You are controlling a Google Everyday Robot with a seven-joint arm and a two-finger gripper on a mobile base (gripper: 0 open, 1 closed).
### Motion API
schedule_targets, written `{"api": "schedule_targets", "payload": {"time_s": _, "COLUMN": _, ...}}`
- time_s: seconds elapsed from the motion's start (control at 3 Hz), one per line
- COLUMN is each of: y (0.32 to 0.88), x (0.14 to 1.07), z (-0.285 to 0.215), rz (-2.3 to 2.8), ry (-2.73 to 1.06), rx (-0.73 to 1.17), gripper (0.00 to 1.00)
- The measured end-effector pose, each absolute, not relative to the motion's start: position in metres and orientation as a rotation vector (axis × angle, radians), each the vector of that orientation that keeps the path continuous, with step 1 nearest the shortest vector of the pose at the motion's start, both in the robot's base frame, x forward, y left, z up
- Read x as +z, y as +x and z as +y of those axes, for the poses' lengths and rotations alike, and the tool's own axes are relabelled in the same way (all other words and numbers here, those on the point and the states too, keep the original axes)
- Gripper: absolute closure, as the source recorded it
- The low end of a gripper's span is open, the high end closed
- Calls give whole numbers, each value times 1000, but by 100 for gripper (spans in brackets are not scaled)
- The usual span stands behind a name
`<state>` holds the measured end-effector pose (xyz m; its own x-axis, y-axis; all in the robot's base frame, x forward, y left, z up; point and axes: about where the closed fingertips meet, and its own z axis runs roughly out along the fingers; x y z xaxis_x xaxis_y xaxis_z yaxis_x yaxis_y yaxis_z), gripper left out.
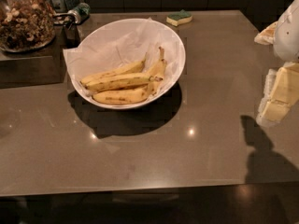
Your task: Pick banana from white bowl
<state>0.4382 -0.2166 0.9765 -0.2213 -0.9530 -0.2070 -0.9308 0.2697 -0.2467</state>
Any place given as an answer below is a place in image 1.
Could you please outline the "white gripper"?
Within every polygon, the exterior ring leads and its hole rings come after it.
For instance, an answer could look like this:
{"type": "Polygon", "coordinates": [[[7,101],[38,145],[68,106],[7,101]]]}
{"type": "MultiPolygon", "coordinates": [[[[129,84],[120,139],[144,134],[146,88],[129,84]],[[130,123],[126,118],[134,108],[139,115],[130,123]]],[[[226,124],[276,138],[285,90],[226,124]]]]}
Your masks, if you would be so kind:
{"type": "Polygon", "coordinates": [[[279,17],[254,37],[261,45],[272,45],[285,61],[278,70],[270,69],[265,78],[263,99],[256,122],[264,127],[279,124],[299,101],[299,0],[293,0],[279,17]]]}

